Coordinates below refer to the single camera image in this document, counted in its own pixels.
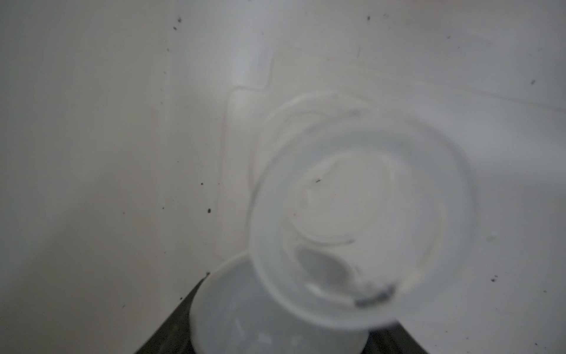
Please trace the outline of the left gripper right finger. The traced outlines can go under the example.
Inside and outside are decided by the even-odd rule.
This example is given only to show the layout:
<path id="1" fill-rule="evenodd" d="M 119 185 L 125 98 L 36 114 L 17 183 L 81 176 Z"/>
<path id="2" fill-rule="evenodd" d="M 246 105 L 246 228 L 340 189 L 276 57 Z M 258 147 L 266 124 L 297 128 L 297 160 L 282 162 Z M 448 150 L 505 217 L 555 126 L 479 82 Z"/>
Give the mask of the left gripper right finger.
<path id="1" fill-rule="evenodd" d="M 396 323 L 370 331 L 362 354 L 427 354 L 427 351 Z"/>

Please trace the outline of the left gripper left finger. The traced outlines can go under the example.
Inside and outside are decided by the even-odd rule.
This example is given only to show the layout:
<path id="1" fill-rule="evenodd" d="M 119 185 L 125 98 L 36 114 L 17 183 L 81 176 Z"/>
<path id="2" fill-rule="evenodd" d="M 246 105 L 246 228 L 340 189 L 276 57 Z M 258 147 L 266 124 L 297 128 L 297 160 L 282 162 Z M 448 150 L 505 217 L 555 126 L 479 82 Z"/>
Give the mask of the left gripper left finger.
<path id="1" fill-rule="evenodd" d="M 207 276 L 185 296 L 159 329 L 136 351 L 136 354 L 196 354 L 191 340 L 191 305 Z"/>

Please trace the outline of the white ceramic bowl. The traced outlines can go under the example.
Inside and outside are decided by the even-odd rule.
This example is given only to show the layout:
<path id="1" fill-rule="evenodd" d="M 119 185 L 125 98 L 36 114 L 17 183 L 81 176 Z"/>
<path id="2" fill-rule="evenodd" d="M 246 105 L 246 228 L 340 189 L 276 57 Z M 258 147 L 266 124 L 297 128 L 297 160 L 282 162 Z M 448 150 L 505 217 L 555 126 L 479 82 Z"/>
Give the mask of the white ceramic bowl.
<path id="1" fill-rule="evenodd" d="M 362 353 L 366 331 L 304 322 L 276 303 L 243 252 L 208 275 L 190 307 L 196 353 Z"/>

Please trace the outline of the clear small plastic beaker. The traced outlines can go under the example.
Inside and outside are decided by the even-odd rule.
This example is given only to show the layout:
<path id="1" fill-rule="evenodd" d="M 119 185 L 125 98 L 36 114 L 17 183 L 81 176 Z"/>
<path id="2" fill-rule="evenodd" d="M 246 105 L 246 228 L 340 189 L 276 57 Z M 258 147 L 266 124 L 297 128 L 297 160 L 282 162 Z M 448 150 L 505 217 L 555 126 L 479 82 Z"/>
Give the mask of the clear small plastic beaker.
<path id="1" fill-rule="evenodd" d="M 478 232 L 461 149 L 413 112 L 343 94 L 277 109 L 246 218 L 269 295 L 322 327 L 361 330 L 432 301 Z"/>

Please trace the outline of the white plastic storage bin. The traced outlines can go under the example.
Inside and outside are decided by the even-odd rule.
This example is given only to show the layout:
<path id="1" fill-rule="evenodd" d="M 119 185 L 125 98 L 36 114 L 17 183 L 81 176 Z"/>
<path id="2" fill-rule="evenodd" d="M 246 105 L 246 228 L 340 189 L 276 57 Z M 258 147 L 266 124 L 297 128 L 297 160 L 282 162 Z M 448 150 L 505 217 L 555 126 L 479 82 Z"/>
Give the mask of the white plastic storage bin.
<path id="1" fill-rule="evenodd" d="M 136 352 L 200 280 L 251 261 L 269 116 L 334 94 L 452 140 L 478 232 L 432 301 L 323 328 L 563 353 L 563 1 L 3 1 L 1 351 Z"/>

